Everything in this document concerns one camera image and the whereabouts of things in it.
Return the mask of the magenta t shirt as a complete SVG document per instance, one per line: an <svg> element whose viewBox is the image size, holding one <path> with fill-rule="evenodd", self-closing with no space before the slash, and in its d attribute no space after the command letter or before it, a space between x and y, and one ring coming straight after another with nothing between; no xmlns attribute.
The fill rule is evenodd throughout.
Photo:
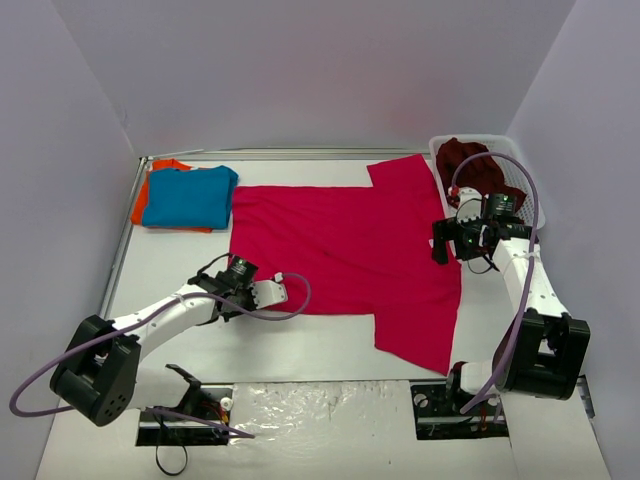
<svg viewBox="0 0 640 480"><path fill-rule="evenodd" d="M419 367L449 370L462 293L461 266L432 258L444 217L420 154L368 166L368 187L245 186L234 192L230 250L279 272L293 312L374 317L374 345Z"/></svg>

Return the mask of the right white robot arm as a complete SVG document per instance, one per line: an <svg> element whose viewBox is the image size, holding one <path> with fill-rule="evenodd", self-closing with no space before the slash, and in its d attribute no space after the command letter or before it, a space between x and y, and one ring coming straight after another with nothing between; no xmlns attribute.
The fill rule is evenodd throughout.
<svg viewBox="0 0 640 480"><path fill-rule="evenodd" d="M502 392L569 399L591 332L555 293L536 229L517 216L513 195L455 187L449 198L452 216L433 225L434 261L486 261L504 281L514 318L490 360L459 362L451 369L443 389L446 406L465 413Z"/></svg>

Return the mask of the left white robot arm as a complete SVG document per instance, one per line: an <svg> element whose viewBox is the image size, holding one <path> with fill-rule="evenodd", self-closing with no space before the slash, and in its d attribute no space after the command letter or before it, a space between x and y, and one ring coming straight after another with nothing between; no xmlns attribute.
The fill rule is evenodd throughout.
<svg viewBox="0 0 640 480"><path fill-rule="evenodd" d="M235 305L255 311L258 267L233 256L215 276L203 270L173 295L138 313L83 320L50 380L51 390L96 426L130 408L138 367L153 350L194 327L230 318Z"/></svg>

